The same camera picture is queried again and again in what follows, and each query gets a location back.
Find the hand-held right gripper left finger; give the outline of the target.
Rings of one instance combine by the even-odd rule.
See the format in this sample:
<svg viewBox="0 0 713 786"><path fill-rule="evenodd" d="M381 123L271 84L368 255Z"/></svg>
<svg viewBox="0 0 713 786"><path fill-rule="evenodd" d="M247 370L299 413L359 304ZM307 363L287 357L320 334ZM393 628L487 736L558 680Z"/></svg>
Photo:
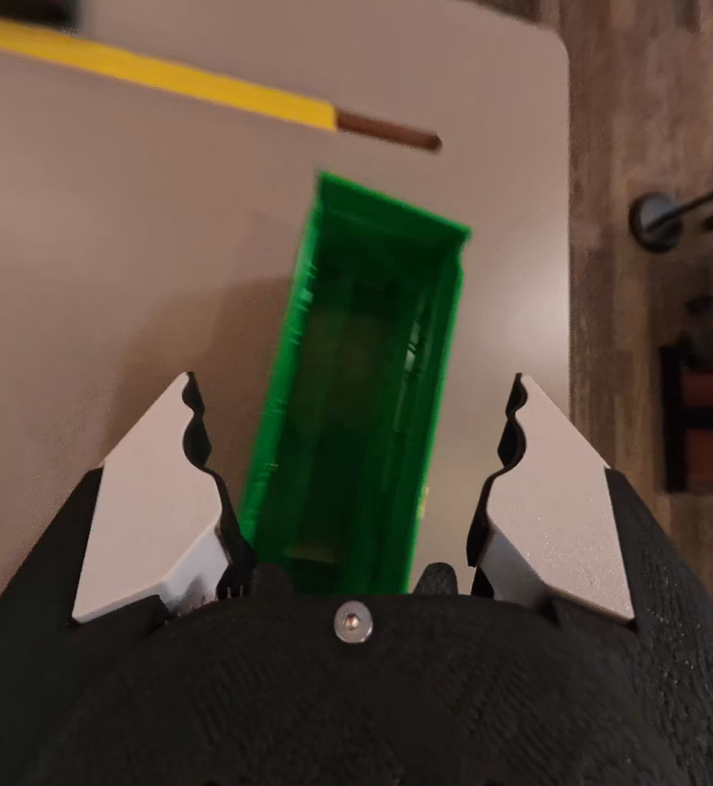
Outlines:
<svg viewBox="0 0 713 786"><path fill-rule="evenodd" d="M150 597L172 615L246 593L253 550L211 444L193 373L176 377L102 462L72 617L89 623Z"/></svg>

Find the green plastic bin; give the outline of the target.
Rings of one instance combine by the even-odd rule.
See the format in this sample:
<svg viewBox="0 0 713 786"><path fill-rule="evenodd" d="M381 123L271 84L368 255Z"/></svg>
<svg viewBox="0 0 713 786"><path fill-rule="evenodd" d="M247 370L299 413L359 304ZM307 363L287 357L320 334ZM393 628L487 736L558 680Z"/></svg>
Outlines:
<svg viewBox="0 0 713 786"><path fill-rule="evenodd" d="M317 178L239 513L298 594L407 591L470 236Z"/></svg>

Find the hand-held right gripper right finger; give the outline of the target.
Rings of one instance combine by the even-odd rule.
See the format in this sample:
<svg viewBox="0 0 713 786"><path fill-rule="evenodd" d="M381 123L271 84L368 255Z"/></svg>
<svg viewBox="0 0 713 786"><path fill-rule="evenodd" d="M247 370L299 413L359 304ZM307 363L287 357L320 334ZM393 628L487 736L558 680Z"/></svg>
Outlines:
<svg viewBox="0 0 713 786"><path fill-rule="evenodd" d="M515 376L505 414L501 467L466 540L471 595L530 610L558 597L630 623L607 463L527 374Z"/></svg>

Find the black round stand foot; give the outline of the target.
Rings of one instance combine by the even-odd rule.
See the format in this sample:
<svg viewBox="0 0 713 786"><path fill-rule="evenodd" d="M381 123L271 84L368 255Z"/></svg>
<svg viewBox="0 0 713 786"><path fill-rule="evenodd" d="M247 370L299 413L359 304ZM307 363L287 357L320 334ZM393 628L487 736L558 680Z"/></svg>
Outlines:
<svg viewBox="0 0 713 786"><path fill-rule="evenodd" d="M652 253L675 249L684 236L685 216L713 203L713 190L686 203L674 201L664 192L647 192L637 197L628 213L628 229L638 246ZM704 233L713 233L713 213L701 221Z"/></svg>

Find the red-brown seat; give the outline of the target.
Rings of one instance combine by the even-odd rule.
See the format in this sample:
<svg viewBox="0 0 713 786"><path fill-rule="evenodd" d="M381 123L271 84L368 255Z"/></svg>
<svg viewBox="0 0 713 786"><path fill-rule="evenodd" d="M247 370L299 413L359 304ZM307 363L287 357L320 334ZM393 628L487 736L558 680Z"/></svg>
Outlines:
<svg viewBox="0 0 713 786"><path fill-rule="evenodd" d="M658 350L663 488L713 493L713 368L689 368L680 346Z"/></svg>

